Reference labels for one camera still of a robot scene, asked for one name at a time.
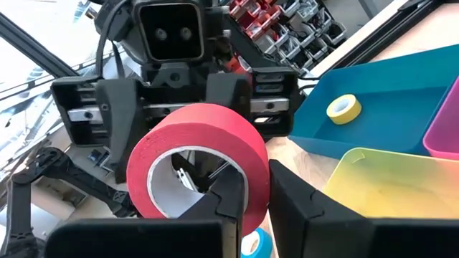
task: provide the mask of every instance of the white tape core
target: white tape core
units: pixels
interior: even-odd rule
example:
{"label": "white tape core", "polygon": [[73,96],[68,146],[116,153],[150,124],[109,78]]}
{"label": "white tape core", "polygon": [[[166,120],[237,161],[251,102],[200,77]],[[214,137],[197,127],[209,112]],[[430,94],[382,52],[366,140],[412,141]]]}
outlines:
{"label": "white tape core", "polygon": [[333,111],[335,113],[339,113],[343,110],[345,110],[348,106],[350,106],[351,104],[351,100],[348,99],[348,98],[342,98],[338,101],[338,103],[336,103],[336,105],[334,106],[334,109]]}
{"label": "white tape core", "polygon": [[244,236],[241,242],[241,252],[245,256],[253,254],[260,245],[260,234],[254,231],[247,236]]}
{"label": "white tape core", "polygon": [[184,146],[174,148],[162,153],[152,164],[148,171],[146,187],[148,195],[153,205],[166,217],[178,218],[186,210],[191,208],[203,196],[203,193],[192,191],[184,186],[177,178],[177,172],[172,167],[172,154],[182,151],[203,151],[213,154],[224,159],[231,166],[236,168],[244,178],[244,211],[247,208],[249,201],[249,184],[247,177],[242,168],[230,157],[217,150],[205,148],[201,146]]}

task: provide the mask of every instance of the yellow bin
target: yellow bin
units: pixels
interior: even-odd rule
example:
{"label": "yellow bin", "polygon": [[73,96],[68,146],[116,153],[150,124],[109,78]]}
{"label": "yellow bin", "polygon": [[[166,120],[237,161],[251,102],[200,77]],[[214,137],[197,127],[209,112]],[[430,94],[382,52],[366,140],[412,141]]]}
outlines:
{"label": "yellow bin", "polygon": [[354,148],[323,192],[366,217],[459,219],[459,161]]}

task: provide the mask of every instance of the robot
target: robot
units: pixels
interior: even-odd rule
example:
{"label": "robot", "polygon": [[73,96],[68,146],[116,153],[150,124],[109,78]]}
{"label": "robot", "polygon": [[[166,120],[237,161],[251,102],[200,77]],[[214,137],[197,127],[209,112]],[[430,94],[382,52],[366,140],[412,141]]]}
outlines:
{"label": "robot", "polygon": [[[234,110],[264,138],[291,131],[293,113],[304,100],[296,72],[260,54],[224,6],[210,0],[95,3],[103,5],[95,20],[101,35],[98,75],[57,79],[52,93],[74,144],[109,147],[107,166],[118,183],[126,181],[127,160],[137,142],[167,115],[192,103]],[[120,78],[103,79],[106,39],[122,42],[141,63],[143,82],[123,78],[119,58]],[[250,63],[250,77],[224,72],[233,52]],[[261,117],[268,122],[256,123]],[[44,148],[11,177],[0,257],[240,257],[245,189],[234,169],[225,166],[178,219],[143,219],[129,193],[93,178],[62,151]],[[269,169],[268,208],[281,258],[458,255],[459,221],[365,218],[278,161],[269,161]],[[30,184],[40,176],[74,185],[120,218],[71,222],[46,243],[38,240],[29,223],[29,204]]]}

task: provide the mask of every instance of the storage rack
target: storage rack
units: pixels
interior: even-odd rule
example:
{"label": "storage rack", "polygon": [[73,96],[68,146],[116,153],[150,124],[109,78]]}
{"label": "storage rack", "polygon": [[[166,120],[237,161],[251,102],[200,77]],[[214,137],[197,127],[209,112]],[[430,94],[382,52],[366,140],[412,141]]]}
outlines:
{"label": "storage rack", "polygon": [[[323,58],[346,40],[346,27],[333,20],[320,0],[226,0],[229,13],[260,50],[308,76]],[[228,68],[249,72],[236,56]]]}

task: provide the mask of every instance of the red tape roll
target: red tape roll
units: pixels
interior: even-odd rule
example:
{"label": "red tape roll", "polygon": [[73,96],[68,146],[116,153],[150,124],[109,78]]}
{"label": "red tape roll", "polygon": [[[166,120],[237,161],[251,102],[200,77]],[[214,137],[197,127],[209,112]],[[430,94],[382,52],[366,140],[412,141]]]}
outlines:
{"label": "red tape roll", "polygon": [[202,197],[172,171],[170,155],[190,149],[216,154],[245,175],[242,234],[254,231],[265,218],[270,195],[265,143],[246,119],[219,105],[182,107],[138,142],[127,168],[129,194],[138,211],[146,218],[176,218]]}

